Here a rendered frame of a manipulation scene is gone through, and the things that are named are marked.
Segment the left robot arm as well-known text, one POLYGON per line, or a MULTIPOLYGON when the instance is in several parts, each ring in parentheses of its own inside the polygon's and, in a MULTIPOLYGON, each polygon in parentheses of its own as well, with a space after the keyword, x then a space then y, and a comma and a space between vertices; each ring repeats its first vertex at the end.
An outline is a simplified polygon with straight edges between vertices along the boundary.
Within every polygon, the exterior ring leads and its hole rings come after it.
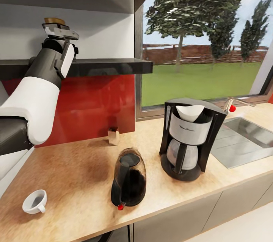
POLYGON ((0 181, 34 146, 50 136, 56 103, 78 48, 72 30, 54 28, 12 95, 0 106, 0 181))

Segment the bottle of coffee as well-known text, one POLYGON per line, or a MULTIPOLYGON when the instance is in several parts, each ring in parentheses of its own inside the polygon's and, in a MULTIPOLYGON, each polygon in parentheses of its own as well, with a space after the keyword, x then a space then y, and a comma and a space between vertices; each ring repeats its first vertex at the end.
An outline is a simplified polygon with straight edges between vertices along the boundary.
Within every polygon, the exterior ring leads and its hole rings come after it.
MULTIPOLYGON (((54 35, 54 28, 63 29, 63 30, 70 30, 68 26, 65 25, 65 21, 62 19, 50 17, 50 18, 44 18, 45 23, 42 24, 42 27, 48 37, 48 35, 54 35)), ((49 37, 48 37, 49 38, 49 37)), ((65 39, 70 43, 69 39, 65 39)), ((75 60, 76 57, 74 56, 73 60, 75 60)))

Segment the paper coffee filter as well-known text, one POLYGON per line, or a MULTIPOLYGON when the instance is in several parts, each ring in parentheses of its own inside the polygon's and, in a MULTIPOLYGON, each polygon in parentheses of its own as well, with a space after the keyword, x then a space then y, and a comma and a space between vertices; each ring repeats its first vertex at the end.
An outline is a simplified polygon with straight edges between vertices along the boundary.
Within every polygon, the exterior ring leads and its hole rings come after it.
POLYGON ((182 120, 193 123, 204 109, 203 105, 176 106, 182 120))

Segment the electric kettle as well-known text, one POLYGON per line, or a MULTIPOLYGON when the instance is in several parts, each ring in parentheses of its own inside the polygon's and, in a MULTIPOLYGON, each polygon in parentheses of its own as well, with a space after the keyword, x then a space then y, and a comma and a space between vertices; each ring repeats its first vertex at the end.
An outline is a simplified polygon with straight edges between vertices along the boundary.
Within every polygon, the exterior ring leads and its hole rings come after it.
POLYGON ((146 194, 146 167, 137 148, 126 148, 117 159, 111 188, 111 201, 121 211, 136 206, 146 194))

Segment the coffee cup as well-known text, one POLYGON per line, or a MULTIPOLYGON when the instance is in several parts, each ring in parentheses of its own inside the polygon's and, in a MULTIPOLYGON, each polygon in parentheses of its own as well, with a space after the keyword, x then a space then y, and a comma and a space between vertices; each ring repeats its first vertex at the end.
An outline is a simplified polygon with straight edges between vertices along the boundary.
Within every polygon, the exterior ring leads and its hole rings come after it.
POLYGON ((22 210, 28 214, 44 213, 47 203, 47 193, 44 190, 37 190, 30 194, 22 205, 22 210))

